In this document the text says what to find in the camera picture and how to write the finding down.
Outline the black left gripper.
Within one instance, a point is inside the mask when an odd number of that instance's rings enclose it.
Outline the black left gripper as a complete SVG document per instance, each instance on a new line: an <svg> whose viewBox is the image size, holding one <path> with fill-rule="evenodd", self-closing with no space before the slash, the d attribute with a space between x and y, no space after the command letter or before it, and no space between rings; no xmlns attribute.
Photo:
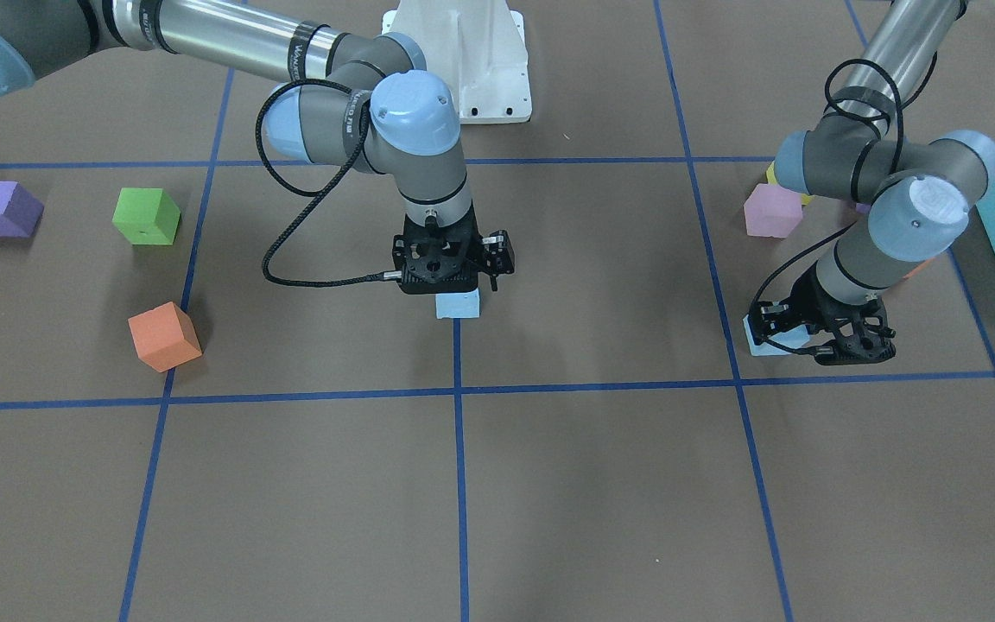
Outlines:
<svg viewBox="0 0 995 622"><path fill-rule="evenodd" d="M789 299L757 301L749 310L751 349L802 349L809 334L832 338L810 347L821 365L880 364L895 357L895 330L879 299L861 306L841 302L822 288L815 267L799 276Z"/></svg>

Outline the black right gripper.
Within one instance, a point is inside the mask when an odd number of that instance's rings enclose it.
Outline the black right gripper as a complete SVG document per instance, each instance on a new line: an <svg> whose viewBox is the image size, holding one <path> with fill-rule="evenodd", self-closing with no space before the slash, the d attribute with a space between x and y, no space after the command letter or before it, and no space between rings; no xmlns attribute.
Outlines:
<svg viewBox="0 0 995 622"><path fill-rule="evenodd" d="M497 230L482 236L474 212L446 227L418 225L406 218L391 255L397 273L392 279L407 295L467 294L478 287L480 273L498 290L498 276L515 272L509 233Z"/></svg>

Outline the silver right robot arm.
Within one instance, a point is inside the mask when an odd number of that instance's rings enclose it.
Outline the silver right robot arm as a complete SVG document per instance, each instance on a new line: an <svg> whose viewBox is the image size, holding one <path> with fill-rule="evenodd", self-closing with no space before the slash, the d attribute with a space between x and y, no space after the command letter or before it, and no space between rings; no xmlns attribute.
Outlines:
<svg viewBox="0 0 995 622"><path fill-rule="evenodd" d="M335 165L320 190L289 186L309 204L265 252L273 256L352 170L394 177L404 224L394 268L407 295L466 294L515 270L509 233L478 231L453 92L402 33L364 38L234 1L0 1L0 96L107 48L161 50L272 79L254 141L282 155Z"/></svg>

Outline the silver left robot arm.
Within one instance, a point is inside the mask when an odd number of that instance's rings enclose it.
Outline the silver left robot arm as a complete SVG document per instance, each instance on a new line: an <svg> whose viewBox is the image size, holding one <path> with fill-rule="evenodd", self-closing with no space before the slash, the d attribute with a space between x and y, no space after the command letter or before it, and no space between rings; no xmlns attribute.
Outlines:
<svg viewBox="0 0 995 622"><path fill-rule="evenodd" d="M751 299L750 342L821 365L895 357L882 295L947 251L995 180L995 142L972 130L927 144L907 138L905 110L935 70L937 48L964 1L893 1L841 88L824 86L817 125L789 135L774 161L791 192L868 205L857 223L821 240L821 259L779 301Z"/></svg>

